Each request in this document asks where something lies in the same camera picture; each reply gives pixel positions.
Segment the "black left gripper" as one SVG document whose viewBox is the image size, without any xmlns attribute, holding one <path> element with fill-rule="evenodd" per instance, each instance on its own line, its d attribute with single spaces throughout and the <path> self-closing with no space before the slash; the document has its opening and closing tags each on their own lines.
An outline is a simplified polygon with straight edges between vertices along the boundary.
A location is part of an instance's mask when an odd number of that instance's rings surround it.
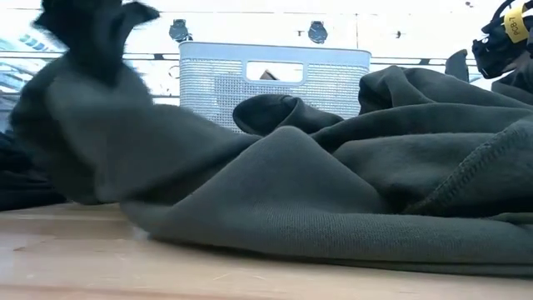
<svg viewBox="0 0 533 300">
<path fill-rule="evenodd" d="M 35 26 L 67 46 L 94 43 L 78 55 L 80 68 L 101 83 L 114 86 L 128 35 L 135 26 L 159 17 L 158 10 L 138 1 L 42 0 Z"/>
</svg>

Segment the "olive green sweatshirt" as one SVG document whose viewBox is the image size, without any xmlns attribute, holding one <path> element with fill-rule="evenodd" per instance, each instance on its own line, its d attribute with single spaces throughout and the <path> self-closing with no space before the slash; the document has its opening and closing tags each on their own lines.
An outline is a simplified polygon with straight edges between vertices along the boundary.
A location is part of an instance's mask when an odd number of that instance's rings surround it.
<svg viewBox="0 0 533 300">
<path fill-rule="evenodd" d="M 357 117 L 284 95 L 245 101 L 240 132 L 50 62 L 12 110 L 55 188 L 118 203 L 153 238 L 366 268 L 533 278 L 533 106 L 392 66 Z"/>
</svg>

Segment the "white perforated laundry basket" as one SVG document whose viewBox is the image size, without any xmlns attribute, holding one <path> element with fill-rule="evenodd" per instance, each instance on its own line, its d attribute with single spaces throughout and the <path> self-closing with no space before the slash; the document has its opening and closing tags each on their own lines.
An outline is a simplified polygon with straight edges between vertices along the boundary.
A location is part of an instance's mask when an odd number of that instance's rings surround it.
<svg viewBox="0 0 533 300">
<path fill-rule="evenodd" d="M 365 50 L 183 42 L 180 104 L 236 130 L 234 107 L 260 94 L 285 94 L 342 118 L 355 117 L 360 79 L 368 74 Z"/>
</svg>

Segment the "black garment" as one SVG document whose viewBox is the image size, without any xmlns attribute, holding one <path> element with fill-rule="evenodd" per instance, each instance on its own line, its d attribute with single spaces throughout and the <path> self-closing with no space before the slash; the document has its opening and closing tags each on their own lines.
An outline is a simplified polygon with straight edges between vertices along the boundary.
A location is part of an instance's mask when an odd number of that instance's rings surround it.
<svg viewBox="0 0 533 300">
<path fill-rule="evenodd" d="M 0 212 L 65 203 L 13 137 L 0 132 Z"/>
</svg>

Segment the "dark round wall fixture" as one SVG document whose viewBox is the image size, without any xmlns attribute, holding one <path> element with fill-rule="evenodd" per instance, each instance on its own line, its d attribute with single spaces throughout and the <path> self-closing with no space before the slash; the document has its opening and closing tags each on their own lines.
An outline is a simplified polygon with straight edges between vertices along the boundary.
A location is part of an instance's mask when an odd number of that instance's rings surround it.
<svg viewBox="0 0 533 300">
<path fill-rule="evenodd" d="M 309 30 L 307 31 L 307 36 L 316 44 L 324 44 L 328 37 L 328 32 L 324 27 L 324 23 L 322 21 L 312 21 Z"/>
<path fill-rule="evenodd" d="M 174 19 L 172 25 L 169 27 L 168 35 L 176 43 L 193 40 L 192 35 L 187 29 L 187 21 L 185 19 Z"/>
</svg>

